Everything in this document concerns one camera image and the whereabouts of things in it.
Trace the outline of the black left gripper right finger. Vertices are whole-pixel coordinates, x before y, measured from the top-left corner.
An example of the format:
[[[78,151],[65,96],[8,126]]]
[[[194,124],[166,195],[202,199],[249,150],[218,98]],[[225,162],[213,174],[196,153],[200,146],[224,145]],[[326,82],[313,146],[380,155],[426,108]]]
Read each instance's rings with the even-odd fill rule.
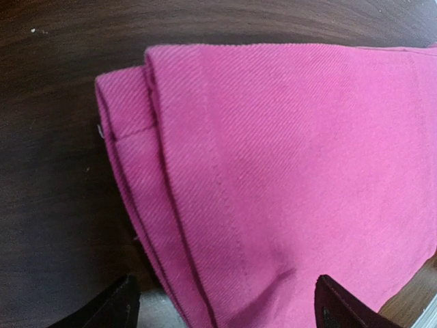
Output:
[[[399,328],[399,325],[371,310],[329,275],[315,285],[317,328]]]

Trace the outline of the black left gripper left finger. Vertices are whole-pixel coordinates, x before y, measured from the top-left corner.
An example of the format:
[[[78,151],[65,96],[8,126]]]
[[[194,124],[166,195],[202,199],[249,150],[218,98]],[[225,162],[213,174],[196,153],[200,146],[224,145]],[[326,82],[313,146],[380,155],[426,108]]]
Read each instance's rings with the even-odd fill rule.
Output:
[[[136,328],[140,288],[133,275],[123,275],[90,302],[49,328]]]

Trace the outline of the pink trousers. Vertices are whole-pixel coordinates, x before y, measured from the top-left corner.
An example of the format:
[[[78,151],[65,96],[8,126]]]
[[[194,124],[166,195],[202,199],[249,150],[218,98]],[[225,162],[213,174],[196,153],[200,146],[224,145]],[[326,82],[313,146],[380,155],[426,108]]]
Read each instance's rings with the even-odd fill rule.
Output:
[[[436,47],[167,45],[97,77],[109,159],[189,327],[378,310],[436,250]]]

